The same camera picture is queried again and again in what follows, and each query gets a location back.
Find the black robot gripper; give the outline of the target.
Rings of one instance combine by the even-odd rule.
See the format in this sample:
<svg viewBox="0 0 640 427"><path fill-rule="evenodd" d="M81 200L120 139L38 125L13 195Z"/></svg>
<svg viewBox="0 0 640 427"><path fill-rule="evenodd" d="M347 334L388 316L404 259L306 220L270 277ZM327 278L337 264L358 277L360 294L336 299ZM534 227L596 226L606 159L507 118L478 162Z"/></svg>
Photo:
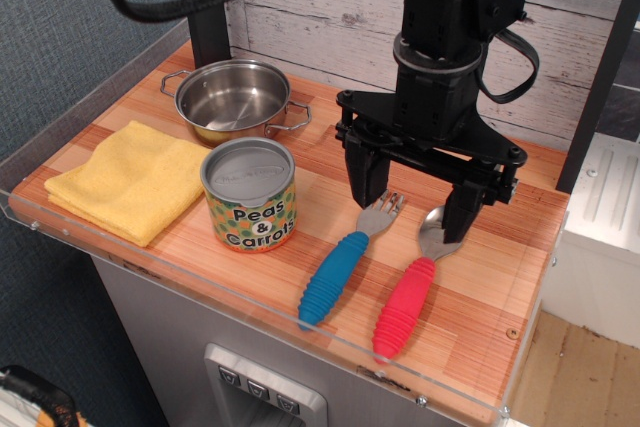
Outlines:
<svg viewBox="0 0 640 427"><path fill-rule="evenodd" d="M481 58L452 68L400 64L392 93L337 95L336 136L360 207L382 196L393 162L454 185L442 221L445 244L463 241L483 203L511 200L527 154L480 118L482 67Z"/></svg>

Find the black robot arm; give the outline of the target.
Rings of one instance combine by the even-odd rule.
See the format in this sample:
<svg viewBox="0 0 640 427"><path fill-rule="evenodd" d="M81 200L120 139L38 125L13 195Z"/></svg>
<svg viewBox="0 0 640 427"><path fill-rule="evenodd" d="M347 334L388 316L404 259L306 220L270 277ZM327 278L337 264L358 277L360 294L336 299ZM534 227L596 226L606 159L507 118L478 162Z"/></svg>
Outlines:
<svg viewBox="0 0 640 427"><path fill-rule="evenodd" d="M492 40L536 58L510 29L524 18L524 3L404 0L393 46L394 91L345 90L337 96L337 136L360 206L382 195L395 162L452 185L442 219L446 243L463 240L483 206L510 201L527 155L483 121L477 101L486 92Z"/></svg>

